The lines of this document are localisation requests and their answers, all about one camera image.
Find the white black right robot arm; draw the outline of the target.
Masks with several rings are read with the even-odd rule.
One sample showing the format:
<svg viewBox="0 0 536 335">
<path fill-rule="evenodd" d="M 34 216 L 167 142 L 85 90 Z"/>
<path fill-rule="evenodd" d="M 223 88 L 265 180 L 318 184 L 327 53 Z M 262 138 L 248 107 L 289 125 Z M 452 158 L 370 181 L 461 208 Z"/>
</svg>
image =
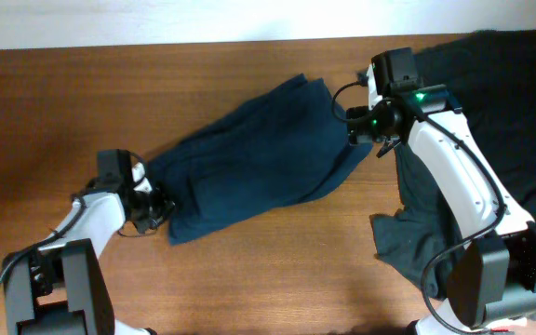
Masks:
<svg viewBox="0 0 536 335">
<path fill-rule="evenodd" d="M 435 266 L 463 255 L 447 280 L 447 297 L 409 324 L 409 334 L 509 334 L 536 316 L 536 223 L 505 189 L 478 148 L 462 106 L 444 85 L 427 87 L 410 48 L 374 56 L 358 74 L 365 106 L 347 110 L 349 142 L 399 144 L 416 154 L 449 204 L 461 234 L 425 265 L 420 291 Z"/>
</svg>

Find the dark blue shorts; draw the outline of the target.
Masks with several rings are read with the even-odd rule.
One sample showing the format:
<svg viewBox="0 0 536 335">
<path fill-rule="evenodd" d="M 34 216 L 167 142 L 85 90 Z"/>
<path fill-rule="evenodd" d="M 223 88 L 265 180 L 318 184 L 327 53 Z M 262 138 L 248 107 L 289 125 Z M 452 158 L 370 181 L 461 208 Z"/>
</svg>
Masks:
<svg viewBox="0 0 536 335">
<path fill-rule="evenodd" d="M 151 181 L 176 204 L 170 244 L 337 189 L 372 150 L 349 143 L 340 109 L 323 80 L 298 74 L 154 157 Z"/>
</svg>

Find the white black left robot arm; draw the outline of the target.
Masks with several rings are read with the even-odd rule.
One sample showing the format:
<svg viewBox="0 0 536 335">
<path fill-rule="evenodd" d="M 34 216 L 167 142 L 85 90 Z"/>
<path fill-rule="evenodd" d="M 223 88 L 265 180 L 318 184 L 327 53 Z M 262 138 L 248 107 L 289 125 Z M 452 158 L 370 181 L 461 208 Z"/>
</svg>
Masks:
<svg viewBox="0 0 536 335">
<path fill-rule="evenodd" d="M 151 186 L 90 184 L 74 194 L 71 211 L 46 239 L 9 254 L 2 264 L 8 333 L 152 333 L 115 317 L 99 257 L 127 222 L 148 235 L 174 208 Z"/>
</svg>

